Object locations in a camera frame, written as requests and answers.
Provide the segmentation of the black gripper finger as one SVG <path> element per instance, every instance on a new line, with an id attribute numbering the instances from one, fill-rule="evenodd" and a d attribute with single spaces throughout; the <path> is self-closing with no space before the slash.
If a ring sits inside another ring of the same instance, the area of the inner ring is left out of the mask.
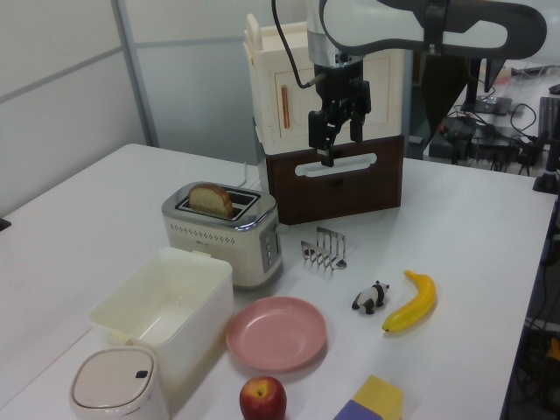
<path id="1" fill-rule="evenodd" d="M 308 138 L 309 145 L 320 156 L 323 166 L 333 167 L 333 145 L 340 127 L 331 124 L 328 114 L 324 111 L 311 111 L 308 114 Z"/>
<path id="2" fill-rule="evenodd" d="M 363 141 L 363 125 L 365 115 L 361 112 L 354 111 L 350 116 L 350 140 L 355 143 Z"/>

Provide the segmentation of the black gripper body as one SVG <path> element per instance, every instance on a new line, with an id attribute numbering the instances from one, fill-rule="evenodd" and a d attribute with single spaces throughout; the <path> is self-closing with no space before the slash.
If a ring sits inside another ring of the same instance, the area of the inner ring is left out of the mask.
<path id="1" fill-rule="evenodd" d="M 363 77 L 363 57 L 341 51 L 323 33 L 308 31 L 307 40 L 321 109 L 328 115 L 369 114 L 370 87 Z"/>

